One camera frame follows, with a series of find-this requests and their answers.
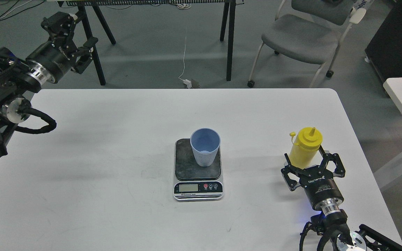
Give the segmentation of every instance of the chair leg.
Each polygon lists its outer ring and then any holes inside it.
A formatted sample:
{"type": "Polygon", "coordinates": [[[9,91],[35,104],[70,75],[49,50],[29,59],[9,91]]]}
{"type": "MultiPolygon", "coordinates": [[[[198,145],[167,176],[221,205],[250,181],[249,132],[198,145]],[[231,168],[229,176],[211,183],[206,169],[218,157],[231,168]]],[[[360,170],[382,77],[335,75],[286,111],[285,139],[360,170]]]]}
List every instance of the chair leg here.
{"type": "Polygon", "coordinates": [[[321,65],[319,66],[319,69],[317,70],[316,75],[314,75],[314,78],[313,78],[313,80],[311,81],[311,84],[310,84],[310,87],[309,87],[309,88],[312,88],[312,87],[313,87],[314,82],[316,81],[317,76],[319,76],[319,73],[320,73],[320,71],[322,70],[324,64],[325,64],[325,63],[323,63],[323,64],[321,64],[321,65]]]}
{"type": "Polygon", "coordinates": [[[333,67],[333,64],[335,63],[335,60],[336,60],[336,57],[338,55],[339,49],[340,49],[340,45],[338,45],[338,47],[336,48],[335,55],[333,56],[333,59],[332,59],[332,63],[330,64],[330,67],[328,68],[328,71],[327,71],[327,77],[328,78],[331,78],[333,76],[333,74],[334,74],[334,71],[332,70],[332,67],[333,67]]]}
{"type": "Polygon", "coordinates": [[[252,69],[251,69],[251,74],[249,75],[249,80],[248,80],[249,82],[252,81],[252,75],[254,75],[255,64],[257,64],[257,59],[260,56],[260,51],[261,51],[261,48],[263,48],[264,44],[265,43],[262,42],[260,47],[258,48],[257,56],[255,56],[254,64],[252,65],[252,69]]]}

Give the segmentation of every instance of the black cabinet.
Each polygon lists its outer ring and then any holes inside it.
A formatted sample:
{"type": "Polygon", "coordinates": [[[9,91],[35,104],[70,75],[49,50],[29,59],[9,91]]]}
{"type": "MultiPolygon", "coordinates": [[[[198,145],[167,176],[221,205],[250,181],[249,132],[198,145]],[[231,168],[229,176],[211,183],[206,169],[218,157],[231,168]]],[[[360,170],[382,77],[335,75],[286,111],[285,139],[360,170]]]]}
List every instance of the black cabinet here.
{"type": "Polygon", "coordinates": [[[402,0],[392,8],[365,53],[381,81],[402,77],[402,0]]]}

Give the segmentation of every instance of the digital kitchen scale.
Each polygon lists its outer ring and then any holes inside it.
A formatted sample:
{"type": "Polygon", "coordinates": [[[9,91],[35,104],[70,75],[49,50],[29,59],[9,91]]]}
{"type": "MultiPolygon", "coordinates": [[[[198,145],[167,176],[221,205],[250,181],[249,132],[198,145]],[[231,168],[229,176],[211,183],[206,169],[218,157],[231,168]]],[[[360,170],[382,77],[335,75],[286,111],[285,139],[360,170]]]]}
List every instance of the digital kitchen scale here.
{"type": "Polygon", "coordinates": [[[220,149],[212,165],[201,167],[193,156],[190,139],[178,140],[174,148],[174,198],[179,201],[219,200],[223,190],[220,149]]]}

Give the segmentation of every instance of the bottle nozzle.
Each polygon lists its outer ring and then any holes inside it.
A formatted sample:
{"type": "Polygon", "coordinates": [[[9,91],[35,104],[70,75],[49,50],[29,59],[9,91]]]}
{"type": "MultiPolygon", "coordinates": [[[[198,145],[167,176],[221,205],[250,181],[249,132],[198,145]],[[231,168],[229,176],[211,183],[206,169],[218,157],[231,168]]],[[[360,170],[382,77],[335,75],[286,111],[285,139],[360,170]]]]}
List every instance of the bottle nozzle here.
{"type": "Polygon", "coordinates": [[[313,127],[310,132],[310,136],[314,136],[314,132],[316,132],[316,127],[313,127]]]}

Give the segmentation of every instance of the black metal bracket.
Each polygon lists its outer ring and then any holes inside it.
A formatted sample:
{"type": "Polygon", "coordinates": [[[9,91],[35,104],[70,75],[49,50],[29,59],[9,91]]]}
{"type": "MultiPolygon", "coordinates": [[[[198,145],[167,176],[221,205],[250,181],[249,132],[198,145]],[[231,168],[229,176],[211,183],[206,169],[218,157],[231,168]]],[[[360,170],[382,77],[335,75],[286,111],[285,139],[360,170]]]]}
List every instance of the black metal bracket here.
{"type": "Polygon", "coordinates": [[[325,175],[328,162],[330,161],[332,161],[336,165],[336,168],[332,173],[333,177],[339,177],[339,178],[345,177],[345,168],[343,167],[339,154],[337,153],[330,154],[328,151],[325,151],[322,148],[322,146],[319,147],[319,152],[322,154],[321,164],[314,165],[305,169],[301,169],[292,165],[291,161],[289,160],[288,154],[284,154],[286,164],[284,165],[284,168],[281,169],[281,173],[287,186],[291,191],[294,191],[296,188],[300,187],[301,184],[298,181],[290,178],[288,175],[289,173],[294,174],[298,178],[302,177],[309,179],[320,178],[322,175],[325,175]]]}

